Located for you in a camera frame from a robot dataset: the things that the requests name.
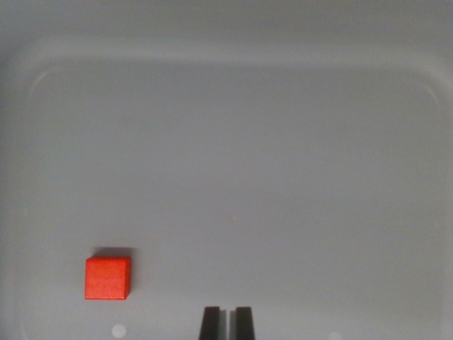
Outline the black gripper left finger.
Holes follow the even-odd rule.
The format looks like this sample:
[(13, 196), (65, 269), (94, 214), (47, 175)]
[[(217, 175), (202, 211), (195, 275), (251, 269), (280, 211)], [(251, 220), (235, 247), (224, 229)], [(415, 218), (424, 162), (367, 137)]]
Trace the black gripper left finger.
[(219, 306), (204, 309), (199, 332), (199, 340), (223, 340), (227, 337), (226, 311)]

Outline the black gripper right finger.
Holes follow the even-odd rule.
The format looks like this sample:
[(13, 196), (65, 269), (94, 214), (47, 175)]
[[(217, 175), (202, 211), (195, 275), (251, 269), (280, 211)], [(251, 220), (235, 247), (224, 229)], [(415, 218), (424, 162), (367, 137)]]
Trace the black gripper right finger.
[(230, 312), (229, 338), (231, 340), (255, 340), (251, 307), (237, 307)]

